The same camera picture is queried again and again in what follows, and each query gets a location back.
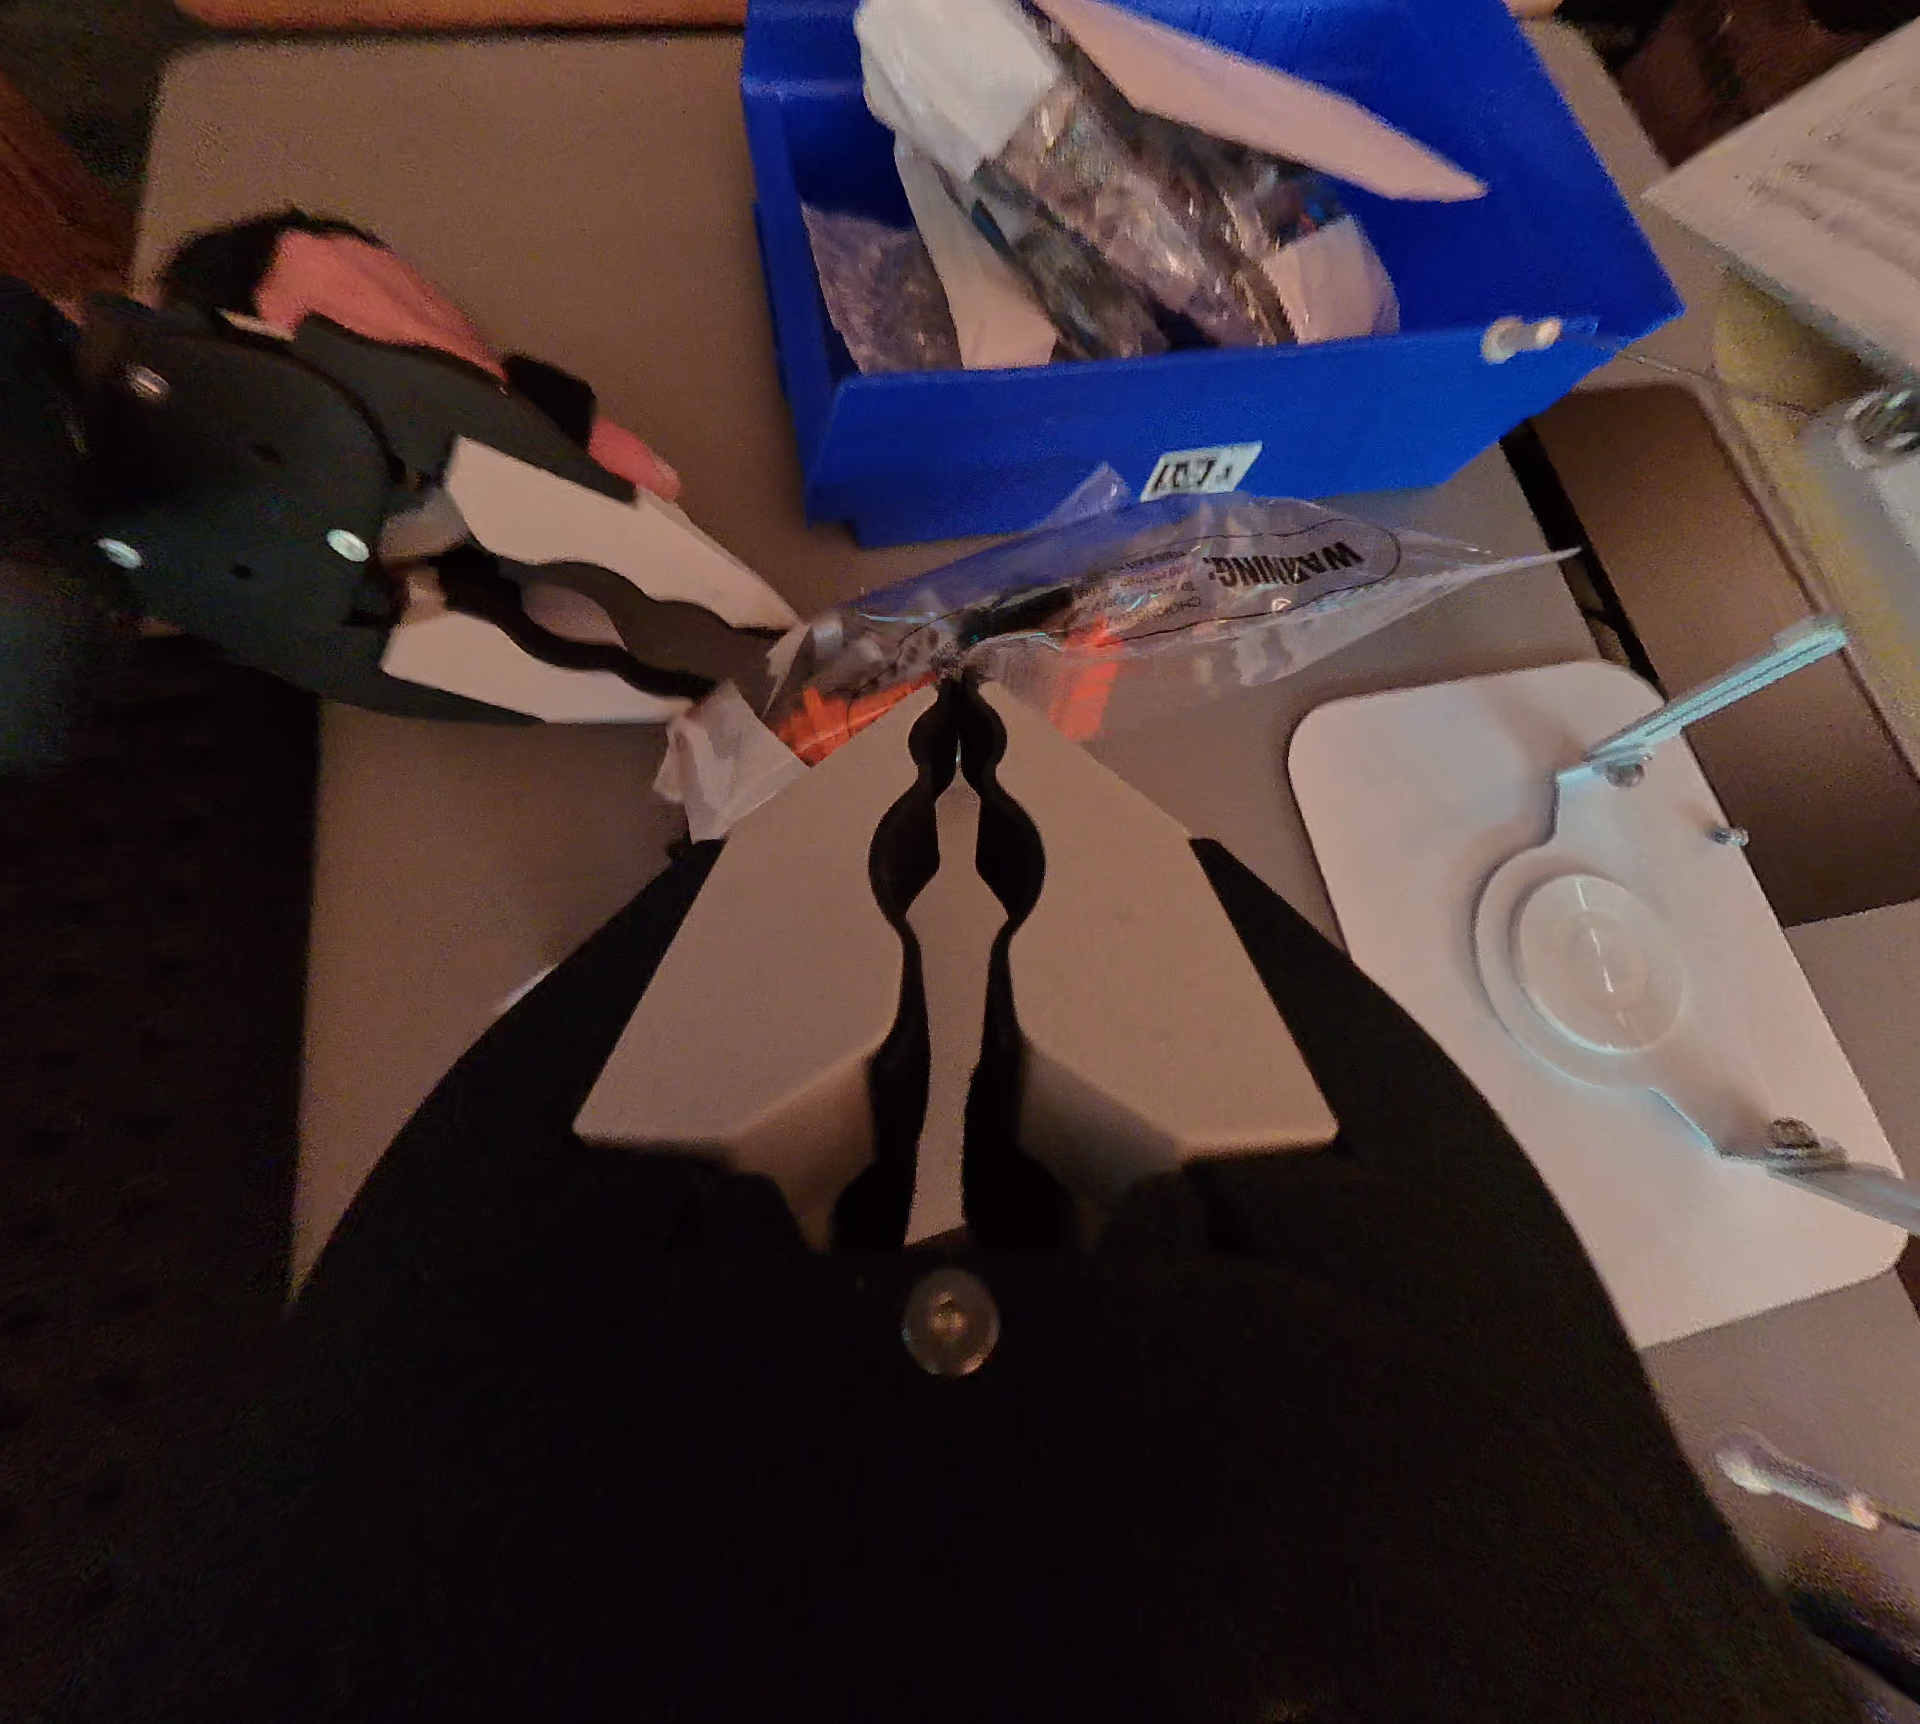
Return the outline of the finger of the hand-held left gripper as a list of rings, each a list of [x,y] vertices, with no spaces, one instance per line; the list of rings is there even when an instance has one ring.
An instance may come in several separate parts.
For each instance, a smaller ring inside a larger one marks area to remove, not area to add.
[[[610,497],[493,445],[457,439],[447,497],[475,545],[499,560],[597,569],[659,604],[702,609],[735,630],[785,635],[800,625],[753,566],[651,491]]]
[[[539,725],[669,725],[727,684],[757,690],[783,635],[580,563],[425,560],[401,579],[383,672]]]

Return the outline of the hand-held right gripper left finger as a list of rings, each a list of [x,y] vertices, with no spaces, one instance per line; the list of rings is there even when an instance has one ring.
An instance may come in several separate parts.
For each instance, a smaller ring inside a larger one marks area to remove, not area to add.
[[[574,1136],[775,1184],[823,1248],[900,1248],[933,1086],[911,913],[942,866],[952,694],[919,686],[719,845]]]

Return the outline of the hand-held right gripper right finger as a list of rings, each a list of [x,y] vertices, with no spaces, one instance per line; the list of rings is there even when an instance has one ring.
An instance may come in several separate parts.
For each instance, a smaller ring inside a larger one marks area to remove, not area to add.
[[[1320,1152],[1336,1116],[1185,825],[1000,684],[964,688],[1002,910],[964,1106],[986,1248],[1072,1247],[1141,1184]]]

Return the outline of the blue plastic bin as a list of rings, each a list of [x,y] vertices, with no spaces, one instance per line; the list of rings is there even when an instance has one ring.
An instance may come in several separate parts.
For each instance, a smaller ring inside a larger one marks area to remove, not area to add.
[[[1400,330],[1287,349],[868,374],[828,320],[805,209],[908,224],[861,93],[859,0],[749,0],[753,221],[805,514],[868,551],[1021,532],[1097,464],[1141,497],[1179,464],[1316,501],[1446,483],[1685,304],[1507,0],[1106,0],[1357,100],[1486,184],[1348,184]]]

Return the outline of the person's left hand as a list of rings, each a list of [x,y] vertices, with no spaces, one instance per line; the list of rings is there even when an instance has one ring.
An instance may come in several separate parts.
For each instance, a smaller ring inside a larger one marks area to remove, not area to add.
[[[304,219],[281,227],[252,287],[252,317],[285,334],[320,319],[379,344],[444,352],[527,399],[600,469],[662,501],[683,497],[678,472],[607,416],[591,385],[541,359],[494,352],[414,267],[352,227]]]

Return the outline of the white book stand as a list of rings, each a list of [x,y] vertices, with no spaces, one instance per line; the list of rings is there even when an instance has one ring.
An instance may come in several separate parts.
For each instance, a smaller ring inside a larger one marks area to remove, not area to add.
[[[1656,692],[1603,659],[1313,710],[1289,777],[1357,965],[1546,1180],[1713,1458],[1916,1549],[1916,1148],[1899,1152],[1699,752],[1561,774]]]

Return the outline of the black studded mat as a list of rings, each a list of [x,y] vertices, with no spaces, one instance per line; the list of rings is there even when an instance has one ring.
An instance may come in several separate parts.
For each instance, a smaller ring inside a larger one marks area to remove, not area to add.
[[[162,1570],[293,1252],[319,705],[145,641],[4,778],[4,1721]]]

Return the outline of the building instruction booklet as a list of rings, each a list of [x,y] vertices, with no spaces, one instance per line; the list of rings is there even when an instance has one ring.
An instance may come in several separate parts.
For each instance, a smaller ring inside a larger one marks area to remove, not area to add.
[[[1919,361],[1919,25],[1647,189],[1669,222],[1860,356]]]

